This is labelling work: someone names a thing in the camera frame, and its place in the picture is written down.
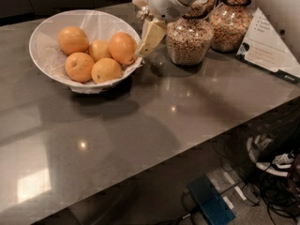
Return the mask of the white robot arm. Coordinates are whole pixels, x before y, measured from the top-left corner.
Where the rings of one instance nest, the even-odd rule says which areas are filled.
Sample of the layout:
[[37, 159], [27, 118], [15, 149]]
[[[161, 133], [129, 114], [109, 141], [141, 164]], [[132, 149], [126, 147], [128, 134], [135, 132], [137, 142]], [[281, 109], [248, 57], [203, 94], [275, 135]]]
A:
[[148, 6], [154, 16], [151, 22], [145, 21], [142, 27], [142, 38], [136, 54], [145, 57], [161, 42], [167, 32], [167, 24], [174, 23], [183, 17], [196, 0], [132, 0], [137, 7]]

